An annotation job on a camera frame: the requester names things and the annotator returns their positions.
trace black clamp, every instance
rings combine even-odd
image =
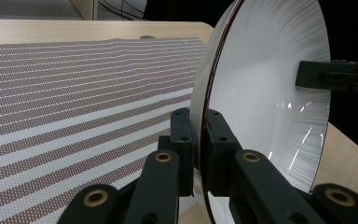
[[[296,85],[319,90],[358,91],[358,63],[302,61],[298,67]]]
[[[81,190],[59,223],[177,223],[178,199],[193,187],[196,139],[186,108],[172,112],[171,136],[161,136],[141,176],[117,190]],[[293,188],[263,154],[243,150],[223,115],[208,111],[200,153],[204,193],[229,197],[236,223],[358,223],[358,194],[325,184],[309,195]]]

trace black clamp arm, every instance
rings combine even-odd
[[[358,91],[358,63],[302,61],[298,67],[296,85],[320,90]]]
[[[172,112],[171,136],[161,136],[141,176],[117,190],[80,191],[59,223],[177,223],[178,198],[193,187],[196,141],[187,109]],[[210,110],[200,157],[204,193],[229,197],[236,223],[358,223],[358,194],[338,185],[293,188],[263,154],[243,150],[223,116]]]

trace white stripe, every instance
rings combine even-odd
[[[80,44],[80,45],[54,45],[54,46],[37,46],[37,47],[19,47],[19,48],[11,48],[11,49],[57,49],[57,48],[77,48],[77,47],[87,47],[87,46],[105,46],[105,45],[113,45],[113,44],[130,44],[129,46],[127,45],[117,45],[118,47],[133,47],[133,44],[145,44],[145,45],[137,45],[135,47],[150,47],[151,44],[153,44],[154,46],[167,46],[167,44],[162,44],[162,45],[155,45],[154,43],[166,43],[168,42],[168,45],[183,45],[186,42],[189,41],[194,41],[199,42],[199,43],[203,43],[200,39],[198,38],[189,38],[189,39],[182,39],[182,38],[172,38],[172,39],[148,39],[147,41],[136,41],[134,40],[130,40],[129,42],[127,41],[122,41],[124,39],[109,39],[109,40],[105,40],[105,41],[109,41],[108,43],[101,43],[100,40],[95,41],[95,43],[92,44]]]
[[[32,110],[41,109],[41,108],[47,108],[47,107],[51,107],[51,106],[55,106],[55,105],[64,105],[64,104],[73,103],[73,102],[76,102],[76,101],[81,101],[81,100],[86,100],[86,99],[91,99],[91,98],[100,98],[100,97],[105,96],[105,95],[113,95],[113,94],[118,94],[118,93],[123,92],[123,91],[143,89],[143,88],[147,88],[147,87],[154,86],[154,85],[161,84],[161,83],[173,82],[173,81],[178,81],[178,80],[188,79],[188,78],[192,78],[192,77],[173,78],[173,79],[170,79],[168,81],[160,81],[159,83],[153,82],[153,83],[148,83],[146,85],[139,85],[139,86],[136,86],[136,87],[127,88],[126,90],[115,91],[115,92],[106,92],[106,93],[101,93],[101,94],[98,94],[98,95],[92,95],[92,96],[88,96],[88,97],[78,98],[78,99],[75,99],[75,100],[61,101],[61,102],[59,102],[57,104],[36,106],[36,107],[32,107],[32,108],[29,108],[29,109],[26,109],[26,110],[19,110],[19,111],[15,111],[15,112],[10,111],[10,112],[8,112],[6,114],[1,114],[0,117],[6,116],[6,115],[20,114],[22,112],[32,111]],[[136,83],[136,82],[143,83],[142,82],[143,80],[150,80],[150,79],[159,79],[159,78],[158,77],[143,78],[143,79],[140,79],[140,80],[126,82],[126,83],[120,83],[120,84],[113,85],[113,86],[121,86],[123,84],[130,84],[130,83]]]
[[[35,61],[35,60],[38,60],[38,59],[59,59],[59,58],[72,58],[72,57],[80,57],[80,56],[93,56],[93,55],[101,55],[101,54],[113,54],[113,53],[119,53],[119,52],[128,52],[128,51],[135,51],[135,50],[117,50],[117,51],[114,51],[114,52],[98,52],[98,53],[82,53],[82,54],[76,54],[76,55],[57,55],[57,56],[50,56],[50,57],[40,57],[40,58],[26,58],[26,59],[12,59],[12,60],[0,60],[0,63],[9,63],[9,62],[23,62],[23,61]],[[116,57],[124,57],[124,56],[140,56],[140,55],[153,55],[153,54],[167,54],[167,53],[177,53],[177,52],[189,52],[189,49],[181,49],[181,48],[178,48],[178,50],[173,50],[173,51],[158,51],[158,52],[147,52],[147,53],[143,53],[145,51],[149,51],[149,49],[145,49],[142,51],[140,51],[139,53],[132,53],[132,54],[125,54],[125,55],[118,55]],[[189,53],[189,54],[200,54],[202,53],[202,50],[199,50],[198,51],[200,52],[194,52],[194,53]],[[172,56],[175,56],[175,55],[166,55],[166,56],[163,56],[163,57],[172,57]]]
[[[182,75],[182,74],[186,74],[186,73],[194,73],[194,72],[196,72],[196,71],[197,71],[197,70],[192,70],[192,71],[187,71],[187,72],[182,72],[182,73],[175,73],[175,74],[167,75],[167,76],[164,76],[164,77],[176,77],[176,76],[179,76],[179,75]],[[61,96],[65,96],[65,95],[78,94],[78,93],[81,93],[81,92],[88,92],[88,91],[96,91],[96,90],[107,89],[107,88],[111,88],[111,87],[115,87],[115,86],[120,86],[120,85],[123,85],[123,84],[128,84],[128,83],[133,83],[133,82],[139,82],[140,80],[158,79],[158,78],[161,78],[161,77],[143,78],[143,79],[139,79],[139,80],[137,80],[137,81],[123,82],[123,83],[121,83],[121,84],[103,86],[103,87],[100,87],[100,88],[86,89],[86,90],[83,90],[83,91],[73,91],[73,92],[68,92],[68,93],[60,94],[60,95],[53,95],[53,96],[49,96],[49,97],[42,97],[42,98],[37,98],[37,99],[33,99],[33,100],[28,100],[28,101],[21,101],[21,102],[18,102],[18,103],[7,104],[7,105],[0,105],[0,107],[5,107],[5,106],[8,106],[8,105],[21,105],[21,104],[25,104],[25,103],[30,103],[30,102],[40,101],[40,100],[47,100],[47,99],[56,98],[56,97],[61,97]]]
[[[13,65],[13,66],[0,66],[0,69],[2,68],[18,68],[18,67],[30,67],[30,66],[36,66],[36,65],[43,65],[43,64],[55,64],[55,63],[74,63],[74,62],[90,62],[90,61],[100,61],[103,59],[115,59],[115,58],[121,58],[121,57],[126,57],[128,56],[127,54],[124,55],[119,55],[119,56],[111,56],[111,57],[103,57],[103,58],[92,58],[92,59],[78,59],[78,60],[72,60],[72,61],[62,61],[62,62],[49,62],[49,63],[27,63],[27,64],[22,64],[22,65]],[[155,60],[153,62],[149,62],[149,63],[166,63],[166,62],[172,62],[172,61],[181,61],[181,60],[186,60],[186,59],[199,59],[200,57],[190,57],[190,58],[181,58],[181,59],[169,59],[169,60],[165,60],[165,61],[160,61],[160,60]],[[121,61],[115,61],[115,63],[122,63],[122,62],[130,62],[130,61],[141,61],[141,60],[151,60],[151,59],[158,59],[158,57],[152,57],[152,58],[145,58],[145,59],[124,59]],[[122,66],[115,66],[117,68],[119,67],[126,67],[126,66],[132,66],[135,64],[149,64],[149,63],[130,63],[130,64],[126,64],[126,65],[122,65]],[[94,65],[94,64],[106,64],[106,63],[91,63],[90,65]],[[82,64],[82,65],[76,65],[76,67],[80,67],[80,66],[85,66],[87,64]]]
[[[56,224],[56,223],[58,223],[58,220],[60,219],[60,217],[66,207],[67,206],[62,207],[58,210],[55,210],[54,212],[33,221],[32,224]]]
[[[0,167],[7,166],[11,163],[15,163],[18,161],[23,161],[23,160],[32,158],[32,157],[40,155],[40,154],[50,152],[57,148],[70,146],[70,145],[75,144],[79,141],[83,141],[83,140],[86,140],[86,139],[89,139],[89,138],[92,138],[92,137],[95,137],[95,136],[98,136],[98,135],[101,135],[104,133],[109,133],[109,132],[115,131],[117,129],[130,126],[132,124],[142,122],[147,119],[152,119],[156,116],[162,115],[164,113],[172,112],[173,110],[175,110],[177,108],[188,106],[188,105],[189,105],[189,101],[184,101],[184,102],[181,102],[181,103],[178,103],[175,105],[166,105],[166,106],[163,106],[162,108],[158,108],[158,109],[152,110],[152,111],[147,111],[143,114],[140,114],[140,115],[137,115],[134,117],[130,117],[127,119],[121,119],[121,120],[113,122],[113,123],[105,124],[103,126],[99,126],[99,127],[96,127],[96,128],[90,129],[90,130],[86,130],[85,132],[75,133],[72,135],[65,136],[63,138],[59,138],[59,139],[56,139],[53,141],[46,142],[41,145],[37,145],[34,147],[28,147],[28,148],[20,150],[20,151],[15,151],[15,152],[0,156]]]
[[[141,159],[145,155],[148,155],[152,151],[157,149],[157,143],[150,145],[148,147],[141,148],[139,150],[133,151],[127,155],[124,155],[120,158],[102,164],[98,167],[94,167],[89,169],[88,171],[81,173],[79,175],[72,176],[64,181],[57,183],[55,185],[49,186],[45,189],[41,189],[35,193],[27,195],[23,198],[18,199],[15,202],[5,204],[0,207],[0,221],[15,216],[18,213],[32,208],[46,200],[49,200],[55,196],[62,194],[62,192],[66,192],[73,188],[76,188],[86,181],[91,180],[93,178],[105,175],[109,172],[112,172],[126,164],[129,161],[136,161]]]
[[[11,143],[11,142],[20,141],[21,139],[37,136],[39,134],[49,133],[49,132],[56,131],[56,130],[59,130],[62,128],[74,126],[79,123],[84,123],[84,122],[91,121],[94,119],[100,119],[100,118],[103,118],[106,116],[118,114],[118,113],[121,113],[121,112],[124,112],[127,110],[132,110],[134,108],[141,107],[144,105],[150,105],[150,104],[156,103],[158,101],[163,101],[163,100],[167,100],[167,99],[170,99],[173,97],[190,94],[191,92],[192,92],[192,88],[180,90],[180,91],[174,91],[174,92],[170,92],[170,93],[166,93],[166,94],[160,94],[160,95],[152,96],[150,98],[143,99],[140,101],[128,103],[125,105],[117,105],[117,106],[110,107],[110,108],[107,108],[104,110],[99,110],[99,111],[96,111],[93,113],[77,116],[75,118],[63,119],[63,120],[55,121],[52,123],[44,124],[41,126],[29,128],[26,130],[17,131],[14,133],[3,134],[3,135],[0,135],[0,146]]]
[[[195,66],[187,66],[187,67],[171,68],[171,69],[160,70],[160,71],[158,70],[157,72],[147,72],[147,73],[135,74],[135,75],[125,76],[125,77],[115,77],[115,78],[112,78],[112,80],[122,79],[122,78],[127,78],[127,77],[138,77],[138,76],[145,75],[145,74],[151,75],[151,74],[162,73],[162,72],[170,72],[170,71],[175,71],[175,70],[178,70],[178,69],[186,69],[186,68],[193,68],[193,69],[194,69],[194,67],[195,67]],[[105,76],[105,75],[109,75],[109,74],[116,74],[116,73],[105,73],[105,74],[101,74],[101,75],[98,75],[98,76]],[[103,80],[102,80],[102,81],[94,81],[94,82],[82,83],[82,84],[77,84],[77,85],[73,85],[73,86],[65,86],[65,87],[59,87],[59,88],[51,88],[51,89],[48,89],[48,90],[27,91],[27,92],[20,93],[20,94],[13,94],[13,95],[1,96],[0,99],[4,99],[4,98],[10,97],[10,96],[28,95],[28,94],[37,93],[37,92],[56,91],[56,90],[60,90],[60,89],[67,89],[67,88],[72,88],[72,87],[76,87],[76,86],[84,86],[84,85],[88,85],[88,84],[90,84],[90,83],[98,83],[98,82],[103,82]]]
[[[200,57],[194,57],[194,58],[186,58],[186,59],[197,59],[196,61],[193,61],[194,63],[198,63]],[[169,67],[169,66],[173,66],[173,65],[179,65],[179,64],[186,64],[188,62],[183,62],[183,63],[170,63],[170,64],[163,64],[163,65],[156,65],[156,66],[152,66],[152,68],[160,68],[160,67]],[[84,67],[84,66],[89,66],[89,65],[96,65],[96,64],[103,64],[103,63],[91,63],[91,64],[82,64],[82,65],[76,65],[76,66],[67,66],[67,67],[60,67],[60,68],[48,68],[48,69],[40,69],[40,70],[32,70],[32,71],[24,71],[24,72],[19,72],[19,73],[29,73],[29,72],[41,72],[41,71],[48,71],[48,70],[57,70],[57,69],[61,69],[61,68],[71,68],[71,67]],[[135,65],[135,63],[132,64],[126,64],[126,65],[122,65],[122,66],[111,66],[111,67],[106,67],[104,69],[108,69],[108,68],[120,68],[120,67],[131,67]],[[133,68],[133,69],[129,69],[129,70],[122,70],[122,71],[118,71],[115,73],[110,73],[110,74],[122,74],[125,72],[130,72],[130,71],[137,71],[137,70],[147,70],[150,69],[151,67],[146,67],[146,68],[142,68],[142,67],[137,67],[137,68]],[[77,73],[85,73],[88,72],[89,70],[82,70],[81,72],[77,72]],[[32,84],[32,85],[24,85],[24,86],[20,86],[20,87],[13,87],[13,88],[4,88],[4,89],[0,89],[0,91],[6,91],[6,90],[11,90],[11,89],[18,89],[18,88],[23,88],[23,87],[30,87],[30,86],[40,86],[43,84],[48,84],[48,83],[57,83],[57,82],[63,82],[63,81],[68,81],[68,80],[76,80],[76,79],[82,79],[82,78],[90,78],[90,77],[97,77],[97,76],[86,76],[86,77],[78,77],[78,78],[73,78],[73,79],[66,79],[66,80],[57,80],[57,81],[51,81],[51,82],[43,82],[43,83],[37,83],[37,84]]]
[[[22,184],[27,183],[31,180],[37,179],[41,176],[48,175],[53,172],[59,171],[65,167],[71,166],[73,164],[87,160],[89,158],[96,157],[100,154],[103,154],[106,151],[110,151],[114,148],[125,146],[131,142],[139,140],[139,139],[141,139],[145,136],[148,136],[152,133],[161,132],[168,128],[170,128],[170,121],[169,120],[163,121],[159,124],[142,129],[141,131],[127,134],[125,136],[119,137],[112,141],[102,143],[98,146],[87,148],[85,150],[79,151],[79,152],[71,154],[69,156],[59,158],[55,161],[51,161],[51,162],[36,166],[34,168],[31,168],[29,170],[23,171],[21,173],[11,175],[7,178],[0,179],[0,192],[15,188],[19,185],[22,185]],[[92,135],[99,135],[99,134],[105,133],[105,130],[100,129],[98,131],[98,129],[100,129],[100,128],[97,128],[96,129],[97,131],[94,131],[94,132],[96,132],[96,133],[99,132],[99,133],[97,133],[97,134],[93,133]],[[42,144],[37,147],[27,148],[26,150],[30,151],[31,152],[30,154],[32,154],[32,155],[24,155],[24,154],[28,154],[28,153],[24,153],[24,151],[22,151],[22,153],[19,153],[19,152],[12,153],[12,155],[13,155],[12,159],[9,156],[6,156],[5,161],[0,162],[0,163],[3,165],[6,165],[5,163],[12,163],[12,162],[14,163],[16,161],[22,161],[22,160],[26,160],[28,158],[32,158],[33,156],[40,155],[40,154],[44,153],[44,150],[46,150],[46,152],[48,152],[48,151],[55,150],[60,147],[69,146],[69,145],[79,141],[79,138],[77,138],[76,135],[84,135],[85,137],[87,137],[88,133],[91,133],[91,132],[83,132],[81,134],[74,134],[72,136],[65,137],[64,139],[58,139],[58,140],[49,142],[47,144]]]
[[[126,186],[127,184],[129,184],[131,181],[133,181],[134,179],[138,178],[141,175],[142,170],[138,170],[135,171],[134,173],[130,174],[130,175],[126,175],[125,177],[119,179],[118,181],[114,182],[111,184],[111,186],[115,187],[116,189],[121,189],[124,186]],[[47,224],[47,223],[57,223],[58,220],[60,219],[63,211],[65,210],[67,206],[64,206],[60,209],[55,210],[52,213],[49,213],[48,215],[45,215],[44,217],[39,218],[38,220],[32,222],[33,224]]]
[[[168,48],[166,47],[167,45],[161,45],[161,46],[165,46],[165,48],[161,48],[163,50],[166,49],[194,49],[194,48],[205,48],[204,46],[180,46],[179,48]],[[100,49],[116,49],[117,47],[112,47],[112,48],[100,48]],[[0,56],[14,56],[14,55],[27,55],[27,54],[48,54],[48,53],[61,53],[61,52],[81,52],[81,51],[91,51],[91,50],[96,50],[96,49],[68,49],[68,50],[54,50],[54,51],[41,51],[41,52],[29,52],[29,53],[12,53],[12,54],[0,54]],[[142,51],[148,51],[148,50],[159,50],[158,48],[152,48],[152,49],[142,49]],[[127,49],[126,51],[132,51],[132,52],[136,52],[136,51],[140,51],[140,49]]]
[[[140,94],[143,94],[143,93],[146,93],[146,92],[150,92],[150,91],[160,91],[160,90],[163,90],[163,89],[167,89],[167,88],[171,88],[171,87],[176,87],[176,86],[181,86],[181,85],[190,84],[190,83],[194,83],[194,81],[184,82],[184,83],[181,83],[181,84],[178,84],[178,85],[172,85],[172,86],[170,86],[170,87],[154,88],[153,90],[143,91],[143,92],[135,93],[135,94],[133,94],[133,95],[126,95],[126,96],[123,96],[123,97],[118,97],[118,98],[111,99],[111,100],[107,100],[107,101],[99,101],[98,103],[94,103],[94,104],[82,105],[82,106],[78,106],[78,107],[71,107],[71,108],[68,108],[68,109],[61,110],[61,111],[56,111],[56,112],[53,112],[53,113],[43,114],[43,115],[41,115],[41,116],[31,117],[31,118],[27,118],[27,119],[18,119],[18,120],[16,120],[16,121],[11,121],[11,122],[9,122],[9,123],[0,124],[0,127],[6,126],[6,125],[9,125],[9,124],[20,123],[20,122],[22,122],[22,121],[26,121],[26,120],[30,120],[30,119],[40,119],[40,118],[43,118],[43,117],[47,117],[47,116],[49,116],[49,115],[61,114],[61,113],[63,113],[63,112],[68,112],[68,111],[72,111],[72,110],[77,110],[77,109],[84,108],[84,107],[88,107],[88,106],[91,106],[91,105],[100,105],[100,104],[104,104],[104,103],[107,103],[107,102],[116,101],[116,100],[119,100],[119,99],[124,99],[124,98],[131,97],[131,96],[135,96],[135,95],[140,95]]]

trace tan surface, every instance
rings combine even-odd
[[[358,193],[358,146],[332,124],[314,185],[334,183]]]
[[[97,0],[71,0],[71,2],[85,21],[97,20]]]
[[[207,42],[212,30],[211,26],[201,22],[0,20],[0,44],[108,38],[135,39],[142,35],[196,36]],[[315,184],[323,182],[338,183],[358,192],[358,146],[331,124],[328,127],[324,154],[315,178]],[[193,207],[183,216],[192,217],[197,214],[202,216],[198,208]],[[198,223],[192,221],[197,220],[196,217],[192,218],[188,223]]]
[[[202,22],[0,20],[0,44],[137,39],[143,35],[195,36],[206,42],[212,30],[211,26]]]
[[[179,224],[208,224],[210,223],[206,217],[203,215],[200,206],[198,204],[192,206],[190,209],[185,211],[178,220]]]

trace striped pattern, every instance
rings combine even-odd
[[[0,45],[0,222],[55,223],[83,188],[139,176],[170,113],[189,106],[204,48],[197,38]]]

